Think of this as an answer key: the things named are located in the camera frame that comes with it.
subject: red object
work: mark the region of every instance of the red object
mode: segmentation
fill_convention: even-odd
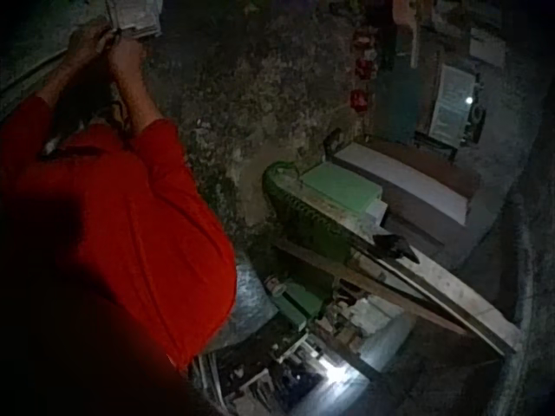
[[[354,89],[350,92],[350,106],[357,113],[364,113],[368,110],[368,93],[361,89]]]
[[[53,262],[56,274],[125,308],[184,368],[229,315],[236,272],[177,128],[157,120],[126,150],[113,129],[93,125],[39,161],[51,120],[33,96],[0,131],[12,279],[30,259]]]
[[[355,63],[355,74],[361,80],[370,80],[372,78],[374,64],[363,58],[358,58]]]

